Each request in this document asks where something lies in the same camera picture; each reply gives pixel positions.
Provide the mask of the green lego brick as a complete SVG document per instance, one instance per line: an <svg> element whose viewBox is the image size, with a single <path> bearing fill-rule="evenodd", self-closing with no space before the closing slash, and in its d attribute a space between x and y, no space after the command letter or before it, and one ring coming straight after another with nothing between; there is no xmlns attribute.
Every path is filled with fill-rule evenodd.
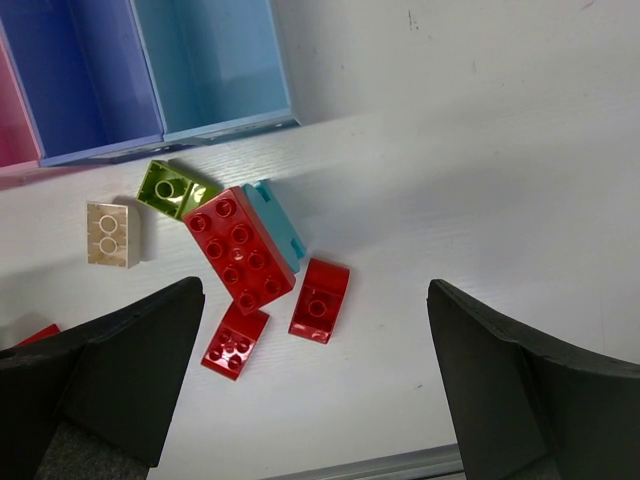
<svg viewBox="0 0 640 480"><path fill-rule="evenodd" d="M185 214L214 198L222 188L169 161L152 160L136 199L165 216L181 221Z"/></svg>

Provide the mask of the red flower lego piece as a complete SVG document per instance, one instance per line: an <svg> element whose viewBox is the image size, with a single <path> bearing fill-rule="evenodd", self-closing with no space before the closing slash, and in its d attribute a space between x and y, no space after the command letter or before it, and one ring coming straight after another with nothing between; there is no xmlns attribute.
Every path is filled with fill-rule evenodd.
<svg viewBox="0 0 640 480"><path fill-rule="evenodd" d="M24 340L20 341L19 343L17 343L16 347L31 344L33 342L36 342L36 341L45 339L47 337L56 335L59 332L60 332L60 328L56 324L50 324L47 327L37 331L36 333L32 334L31 336L29 336L29 337L25 338Z"/></svg>

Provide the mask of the beige lego brick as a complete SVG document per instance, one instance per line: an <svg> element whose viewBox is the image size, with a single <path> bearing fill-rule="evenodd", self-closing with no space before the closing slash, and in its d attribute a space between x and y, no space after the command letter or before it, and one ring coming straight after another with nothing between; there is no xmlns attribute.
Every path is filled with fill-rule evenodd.
<svg viewBox="0 0 640 480"><path fill-rule="evenodd" d="M130 269L141 261L141 220L130 205L86 203L87 262Z"/></svg>

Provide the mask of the teal lego brick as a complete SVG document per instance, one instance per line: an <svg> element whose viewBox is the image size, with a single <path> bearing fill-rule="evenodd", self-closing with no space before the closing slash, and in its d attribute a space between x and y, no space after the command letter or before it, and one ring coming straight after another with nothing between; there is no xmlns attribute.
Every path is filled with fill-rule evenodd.
<svg viewBox="0 0 640 480"><path fill-rule="evenodd" d="M242 190L272 241L294 274L300 271L300 261L306 255L306 247L271 189L268 179L244 184Z"/></svg>

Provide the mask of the red curved lego brick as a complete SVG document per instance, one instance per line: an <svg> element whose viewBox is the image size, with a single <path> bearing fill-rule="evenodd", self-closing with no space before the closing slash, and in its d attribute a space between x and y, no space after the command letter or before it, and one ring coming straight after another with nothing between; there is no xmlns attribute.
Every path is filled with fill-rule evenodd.
<svg viewBox="0 0 640 480"><path fill-rule="evenodd" d="M232 303L223 316L201 360L201 365L236 381L248 362L270 316L256 310L243 315Z"/></svg>

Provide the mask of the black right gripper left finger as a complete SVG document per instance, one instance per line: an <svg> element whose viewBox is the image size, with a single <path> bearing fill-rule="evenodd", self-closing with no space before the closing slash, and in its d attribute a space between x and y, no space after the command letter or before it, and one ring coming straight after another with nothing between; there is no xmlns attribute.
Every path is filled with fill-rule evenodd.
<svg viewBox="0 0 640 480"><path fill-rule="evenodd" d="M1 353L4 479L144 479L159 464L204 309L187 277Z"/></svg>

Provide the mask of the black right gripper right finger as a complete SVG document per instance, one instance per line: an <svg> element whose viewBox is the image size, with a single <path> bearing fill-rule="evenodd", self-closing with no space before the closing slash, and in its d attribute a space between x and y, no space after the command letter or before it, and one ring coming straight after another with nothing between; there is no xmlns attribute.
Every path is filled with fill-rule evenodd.
<svg viewBox="0 0 640 480"><path fill-rule="evenodd" d="M636 479L639 367L430 282L434 348L469 479Z"/></svg>

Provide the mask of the long red lego brick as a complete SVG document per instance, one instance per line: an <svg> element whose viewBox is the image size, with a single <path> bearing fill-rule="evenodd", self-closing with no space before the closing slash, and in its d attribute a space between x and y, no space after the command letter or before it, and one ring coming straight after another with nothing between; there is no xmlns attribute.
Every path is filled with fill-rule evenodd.
<svg viewBox="0 0 640 480"><path fill-rule="evenodd" d="M242 314L293 290L292 270L241 188L222 191L183 222Z"/></svg>

